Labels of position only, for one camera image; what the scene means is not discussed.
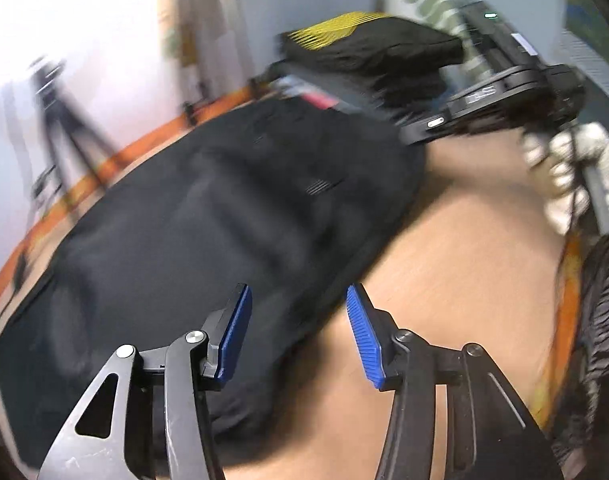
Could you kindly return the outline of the right gloved hand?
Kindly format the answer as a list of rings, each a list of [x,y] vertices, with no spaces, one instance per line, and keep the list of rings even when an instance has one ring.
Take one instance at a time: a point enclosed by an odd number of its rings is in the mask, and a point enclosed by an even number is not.
[[[526,132],[520,139],[521,155],[535,187],[544,197],[544,214],[560,235],[595,207],[585,170],[593,168],[604,196],[609,218],[609,132],[589,122],[554,136]]]

